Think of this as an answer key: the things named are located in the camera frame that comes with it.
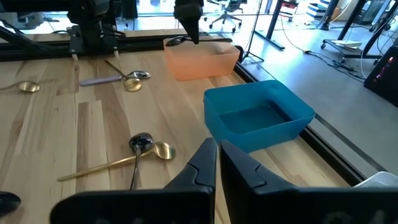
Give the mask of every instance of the desk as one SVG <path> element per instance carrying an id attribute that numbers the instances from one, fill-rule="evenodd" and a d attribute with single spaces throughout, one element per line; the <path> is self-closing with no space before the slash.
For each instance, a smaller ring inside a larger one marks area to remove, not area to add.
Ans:
<path id="1" fill-rule="evenodd" d="M 182 30 L 130 32 L 161 35 Z M 36 40 L 65 38 L 37 35 Z M 120 82 L 78 86 L 79 80 L 115 75 L 110 60 L 124 73 L 145 70 L 138 92 Z M 235 73 L 225 77 L 178 82 L 167 73 L 163 51 L 109 57 L 7 62 L 0 64 L 0 84 L 33 80 L 42 89 L 25 94 L 16 88 L 0 92 L 0 184 L 22 199 L 21 206 L 0 223 L 47 223 L 51 208 L 61 199 L 87 190 L 128 189 L 132 164 L 57 182 L 59 177 L 132 156 L 127 142 L 139 132 L 177 148 L 177 157 L 161 161 L 151 155 L 139 164 L 139 189 L 162 188 L 173 179 L 210 135 L 204 123 L 203 92 L 243 80 Z M 251 156 L 283 178 L 302 186 L 347 186 L 343 179 L 305 141 L 279 144 Z M 216 223 L 229 223 L 217 173 Z"/>

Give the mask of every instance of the blue plastic bin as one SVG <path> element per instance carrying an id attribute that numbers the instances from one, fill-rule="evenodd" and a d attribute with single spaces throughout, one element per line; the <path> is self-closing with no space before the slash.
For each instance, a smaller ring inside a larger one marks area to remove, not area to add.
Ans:
<path id="1" fill-rule="evenodd" d="M 213 137 L 245 152 L 295 139 L 314 110 L 278 81 L 207 90 L 205 123 Z"/>

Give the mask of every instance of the orange translucent container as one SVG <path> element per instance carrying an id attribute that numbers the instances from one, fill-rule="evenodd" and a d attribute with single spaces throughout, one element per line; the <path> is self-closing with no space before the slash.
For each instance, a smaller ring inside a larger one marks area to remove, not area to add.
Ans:
<path id="1" fill-rule="evenodd" d="M 185 41 L 166 47 L 167 69 L 178 81 L 230 75 L 239 57 L 239 50 L 231 43 Z"/>

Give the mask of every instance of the gray floor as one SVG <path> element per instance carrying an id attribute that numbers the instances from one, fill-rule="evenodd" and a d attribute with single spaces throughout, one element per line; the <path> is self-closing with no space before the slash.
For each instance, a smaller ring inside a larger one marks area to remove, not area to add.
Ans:
<path id="1" fill-rule="evenodd" d="M 208 28 L 207 22 L 200 21 L 203 30 L 224 33 L 248 49 L 248 38 L 254 22 L 253 16 L 242 16 L 243 25 L 235 34 L 230 32 L 231 25 L 215 24 Z M 267 30 L 271 16 L 261 16 L 257 30 Z M 284 19 L 284 28 L 290 41 L 304 50 L 320 52 L 332 59 L 338 59 L 339 53 L 330 46 L 321 50 L 323 39 L 335 39 L 340 33 L 344 22 L 335 22 L 331 25 L 334 29 L 322 31 L 307 29 L 300 25 L 300 19 L 288 23 Z M 127 21 L 132 29 L 132 22 Z M 136 20 L 136 29 L 173 29 L 178 26 L 173 17 L 145 17 Z M 40 33 L 51 32 L 52 29 L 64 29 L 70 26 L 68 21 L 41 25 L 37 30 Z M 124 29 L 123 22 L 118 23 L 118 29 Z M 385 33 L 379 39 L 380 47 L 388 40 Z M 366 43 L 372 33 L 363 27 L 355 26 L 349 35 L 350 40 Z M 286 49 L 279 51 L 265 42 L 258 35 L 254 36 L 251 52 L 264 58 L 265 62 L 253 64 L 253 60 L 245 60 L 245 66 L 252 71 L 259 80 L 277 79 L 289 87 L 296 95 L 307 102 L 317 113 L 317 119 L 310 124 L 321 137 L 332 145 L 365 176 L 373 175 L 378 170 L 386 169 L 398 174 L 398 108 L 373 92 L 365 89 L 363 84 L 337 72 L 325 65 L 321 60 L 305 55 L 296 49 L 287 40 L 280 20 L 278 21 L 273 39 L 284 45 Z M 382 49 L 385 52 L 392 44 L 389 41 Z M 374 46 L 371 54 L 379 54 Z M 368 75 L 373 69 L 373 60 L 362 60 L 363 72 Z M 360 60 L 349 59 L 348 65 L 361 71 Z"/>

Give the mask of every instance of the spoon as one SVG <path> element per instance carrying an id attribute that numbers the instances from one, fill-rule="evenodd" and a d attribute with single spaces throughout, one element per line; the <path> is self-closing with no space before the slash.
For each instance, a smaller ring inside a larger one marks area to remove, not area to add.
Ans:
<path id="1" fill-rule="evenodd" d="M 188 39 L 188 38 L 186 38 L 184 36 L 178 36 L 178 37 L 174 37 L 174 38 L 171 38 L 170 40 L 168 40 L 165 45 L 167 47 L 173 47 L 173 46 L 177 46 L 177 45 L 182 44 L 186 40 L 187 41 L 193 41 L 193 40 Z M 229 42 L 229 43 L 231 43 L 232 39 L 230 39 L 230 38 L 209 39 L 209 40 L 199 40 L 199 42 Z"/>
<path id="2" fill-rule="evenodd" d="M 152 75 L 149 72 L 144 72 L 144 71 L 132 71 L 128 75 L 128 77 L 135 77 L 139 79 L 148 79 L 152 77 Z M 94 78 L 94 79 L 87 79 L 87 80 L 82 80 L 79 82 L 80 86 L 88 86 L 88 85 L 95 85 L 95 84 L 100 84 L 100 83 L 107 83 L 107 82 L 114 82 L 122 79 L 123 77 L 121 75 L 116 75 L 113 77 L 107 77 L 107 78 Z"/>
<path id="3" fill-rule="evenodd" d="M 151 150 L 148 150 L 148 151 L 142 153 L 140 157 L 147 156 L 147 155 L 151 154 L 152 152 L 154 152 L 157 157 L 159 157 L 161 159 L 164 159 L 164 160 L 174 159 L 174 157 L 177 154 L 175 148 L 172 145 L 167 144 L 166 142 L 159 141 L 159 142 L 156 142 L 154 144 L 154 147 L 152 147 Z M 76 178 L 76 177 L 81 177 L 83 175 L 91 174 L 91 173 L 94 173 L 94 172 L 97 172 L 97 171 L 100 171 L 100 170 L 103 170 L 103 169 L 107 169 L 107 168 L 110 168 L 110 167 L 124 165 L 124 164 L 127 164 L 127 163 L 130 163 L 130 162 L 134 161 L 135 159 L 136 159 L 136 156 L 132 156 L 132 157 L 128 157 L 128 158 L 125 158 L 125 159 L 121 159 L 119 161 L 110 162 L 110 163 L 107 163 L 107 164 L 103 164 L 103 165 L 100 165 L 100 166 L 96 166 L 96 167 L 90 168 L 88 170 L 81 171 L 81 172 L 76 173 L 76 174 L 71 174 L 71 175 L 68 175 L 68 176 L 65 176 L 65 177 L 61 177 L 61 178 L 58 179 L 58 181 L 61 182 L 61 181 L 64 181 L 64 180 L 70 180 L 70 179 L 73 179 L 73 178 Z"/>
<path id="4" fill-rule="evenodd" d="M 141 81 L 138 78 L 129 78 L 122 71 L 116 68 L 111 62 L 105 60 L 105 63 L 107 63 L 113 70 L 118 72 L 124 78 L 123 86 L 127 91 L 138 91 L 141 89 Z"/>
<path id="5" fill-rule="evenodd" d="M 142 152 L 148 151 L 153 145 L 154 139 L 148 133 L 139 133 L 133 136 L 129 141 L 130 148 L 134 151 L 136 155 L 136 162 L 134 164 L 134 170 L 132 172 L 130 190 L 134 189 L 136 186 L 136 176 L 137 176 L 137 166 L 139 163 L 139 158 Z"/>
<path id="6" fill-rule="evenodd" d="M 16 82 L 10 86 L 2 87 L 1 90 L 7 90 L 12 87 L 17 87 L 19 90 L 24 91 L 26 93 L 33 93 L 40 90 L 40 85 L 36 82 L 32 81 L 20 81 Z"/>

